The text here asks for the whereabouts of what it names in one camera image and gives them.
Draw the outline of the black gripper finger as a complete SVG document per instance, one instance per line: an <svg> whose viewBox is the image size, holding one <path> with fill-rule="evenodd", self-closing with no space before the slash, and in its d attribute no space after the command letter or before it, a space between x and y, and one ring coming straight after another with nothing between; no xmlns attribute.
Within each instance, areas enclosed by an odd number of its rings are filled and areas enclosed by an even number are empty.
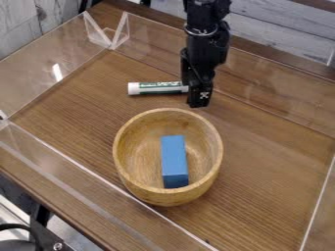
<svg viewBox="0 0 335 251"><path fill-rule="evenodd" d="M181 79L182 79L182 84L186 86L190 84L190 73L191 73L191 67L189 61L185 57L181 57Z"/></svg>
<svg viewBox="0 0 335 251"><path fill-rule="evenodd" d="M191 108L207 107L211 101L213 90L213 82L202 82L199 79L193 79L189 84L189 106Z"/></svg>

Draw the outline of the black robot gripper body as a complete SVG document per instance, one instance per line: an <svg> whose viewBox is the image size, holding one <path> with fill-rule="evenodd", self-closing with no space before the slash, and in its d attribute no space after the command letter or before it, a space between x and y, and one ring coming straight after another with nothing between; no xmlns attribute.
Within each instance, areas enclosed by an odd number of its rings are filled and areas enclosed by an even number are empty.
<svg viewBox="0 0 335 251"><path fill-rule="evenodd" d="M185 27L187 34L186 47L181 51L191 67L190 81L199 79L211 82L215 78L215 69L227 61L231 27L227 22L219 22L211 32Z"/></svg>

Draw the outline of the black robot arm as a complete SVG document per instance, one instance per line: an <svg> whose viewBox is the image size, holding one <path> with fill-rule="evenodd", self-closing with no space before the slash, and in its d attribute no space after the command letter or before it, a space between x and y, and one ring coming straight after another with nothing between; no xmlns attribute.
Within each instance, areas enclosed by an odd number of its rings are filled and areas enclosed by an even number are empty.
<svg viewBox="0 0 335 251"><path fill-rule="evenodd" d="M182 84L189 87L187 104L207 107L214 91L217 67L227 61L231 28L226 16L233 0L183 0L187 20L186 47L181 51Z"/></svg>

